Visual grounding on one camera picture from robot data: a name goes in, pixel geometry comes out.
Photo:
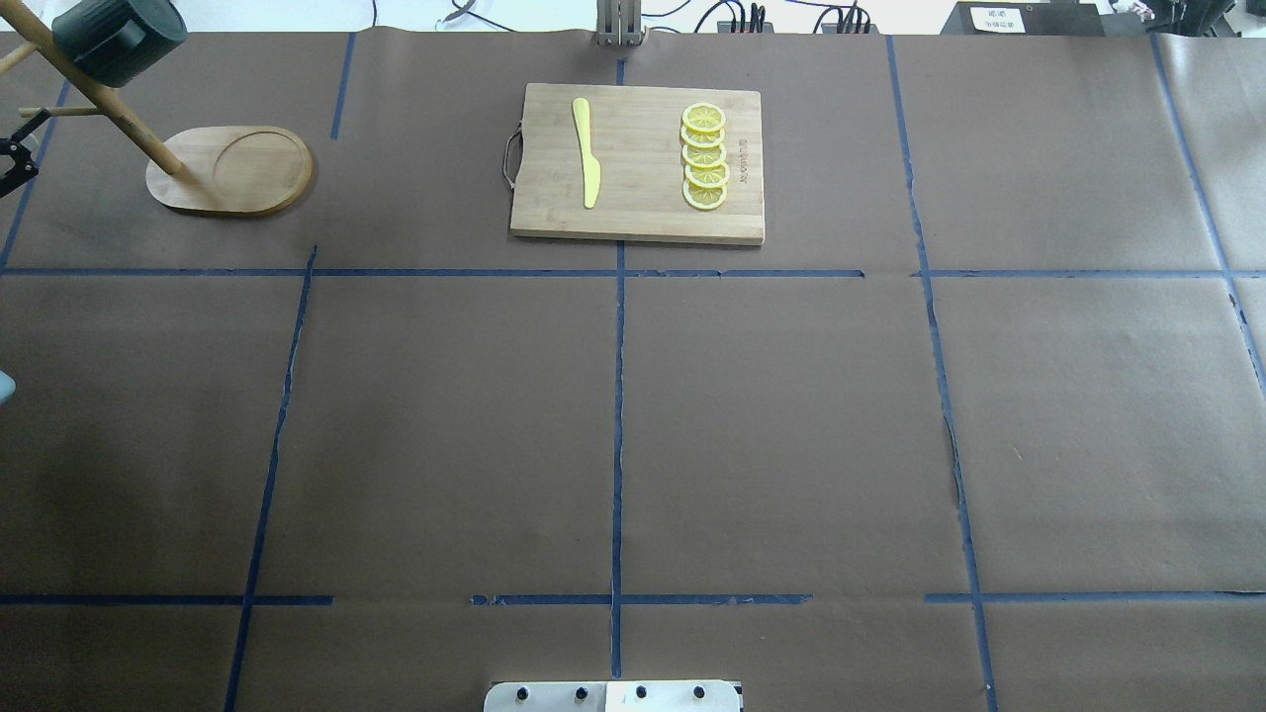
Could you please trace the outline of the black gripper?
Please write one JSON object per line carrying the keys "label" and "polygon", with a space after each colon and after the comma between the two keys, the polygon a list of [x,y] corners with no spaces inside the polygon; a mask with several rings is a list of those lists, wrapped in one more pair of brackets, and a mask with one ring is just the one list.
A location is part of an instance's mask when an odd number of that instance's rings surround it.
{"label": "black gripper", "polygon": [[41,174],[41,166],[35,160],[38,149],[35,130],[46,122],[49,122],[49,108],[35,109],[27,122],[1,141],[3,157],[11,161],[11,167],[1,176],[1,196],[8,196]]}

